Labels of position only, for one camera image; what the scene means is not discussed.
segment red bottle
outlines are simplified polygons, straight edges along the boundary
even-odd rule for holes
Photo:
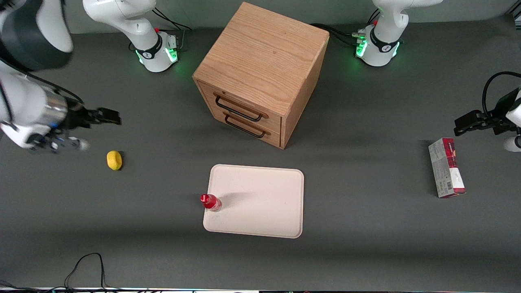
[[[222,202],[213,194],[201,195],[201,202],[203,203],[203,206],[205,208],[209,209],[212,212],[217,212],[222,207]]]

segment green led light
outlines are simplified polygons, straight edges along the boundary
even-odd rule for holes
[[[392,56],[396,56],[396,53],[398,52],[398,47],[400,46],[400,42],[398,42],[398,44],[396,44],[396,48],[394,49],[394,53],[392,53]]]
[[[165,48],[165,52],[172,63],[177,61],[177,51],[175,49]]]
[[[139,55],[138,50],[136,50],[135,53],[139,58],[139,63],[143,64],[143,60],[141,60],[141,56]]]
[[[358,49],[356,49],[356,55],[358,55],[358,57],[364,56],[366,48],[367,48],[367,41],[364,40],[360,45],[358,45]]]

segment wooden cabinet top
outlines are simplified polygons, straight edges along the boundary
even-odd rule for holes
[[[243,2],[193,76],[285,116],[328,38],[325,30]]]

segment black metal drawer handle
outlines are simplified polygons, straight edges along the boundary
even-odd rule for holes
[[[259,122],[260,119],[262,118],[262,114],[259,114],[259,116],[257,118],[253,118],[253,117],[250,117],[250,116],[248,116],[246,114],[242,114],[241,112],[238,112],[238,111],[236,111],[236,110],[234,110],[234,109],[232,109],[232,108],[230,108],[228,106],[224,106],[223,104],[219,103],[220,99],[221,99],[220,96],[217,96],[217,98],[215,98],[215,103],[217,104],[217,106],[219,106],[219,107],[221,107],[223,109],[226,109],[226,110],[228,110],[228,111],[230,111],[230,112],[232,112],[232,113],[234,113],[236,115],[239,115],[242,118],[248,119],[249,121],[253,121],[253,122]]]
[[[231,127],[233,127],[233,128],[237,128],[237,129],[239,129],[239,130],[241,130],[241,131],[243,131],[243,132],[246,132],[246,133],[248,133],[249,135],[251,135],[252,137],[263,138],[264,135],[266,134],[266,132],[263,131],[262,134],[260,134],[260,135],[256,135],[256,134],[254,134],[253,132],[248,131],[248,130],[246,130],[246,129],[240,127],[239,125],[233,124],[232,122],[228,121],[228,118],[230,118],[230,116],[229,116],[229,115],[226,115],[226,117],[225,117],[225,122],[226,122],[226,124],[228,124],[229,126],[231,126]]]

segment red bottle cap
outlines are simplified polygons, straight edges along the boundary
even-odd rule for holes
[[[217,204],[217,197],[213,194],[203,194],[201,195],[201,202],[205,208],[211,209]]]

